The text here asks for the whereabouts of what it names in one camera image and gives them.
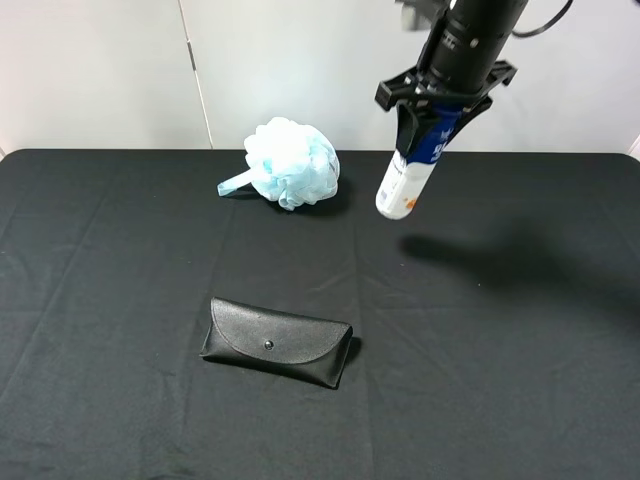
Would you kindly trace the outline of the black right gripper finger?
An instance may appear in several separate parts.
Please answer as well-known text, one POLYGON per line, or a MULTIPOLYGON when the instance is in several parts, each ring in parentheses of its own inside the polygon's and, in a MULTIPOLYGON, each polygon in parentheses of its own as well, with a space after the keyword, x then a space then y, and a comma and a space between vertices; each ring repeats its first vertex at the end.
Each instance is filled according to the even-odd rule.
POLYGON ((397 105, 396 111, 396 150, 401 155, 411 155, 436 126, 436 113, 430 106, 408 103, 397 105))
POLYGON ((449 143, 474 119, 493 105, 491 97, 465 99, 444 97, 442 99, 443 146, 449 143))

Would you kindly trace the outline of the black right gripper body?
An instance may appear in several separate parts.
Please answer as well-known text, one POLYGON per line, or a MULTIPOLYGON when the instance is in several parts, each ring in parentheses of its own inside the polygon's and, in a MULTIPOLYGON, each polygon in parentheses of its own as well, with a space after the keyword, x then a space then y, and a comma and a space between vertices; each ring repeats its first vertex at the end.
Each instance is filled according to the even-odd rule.
POLYGON ((516 68, 505 60, 494 63, 478 91, 464 93, 443 82, 420 74, 417 67, 385 81, 376 89, 375 102, 386 112, 399 103, 430 102, 435 105, 471 107, 481 102, 500 84, 508 86, 516 75, 516 68))

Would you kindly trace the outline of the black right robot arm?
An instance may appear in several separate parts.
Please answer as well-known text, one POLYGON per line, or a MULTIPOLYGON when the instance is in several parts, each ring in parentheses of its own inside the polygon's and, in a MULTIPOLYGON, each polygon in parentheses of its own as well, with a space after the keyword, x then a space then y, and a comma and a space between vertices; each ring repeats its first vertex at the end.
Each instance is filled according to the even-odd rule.
POLYGON ((427 135, 454 116, 454 138, 492 106, 489 92, 517 69, 498 60, 525 1, 404 1, 402 25, 427 30, 416 64, 379 83, 376 103, 397 111, 396 150, 410 159, 427 135))

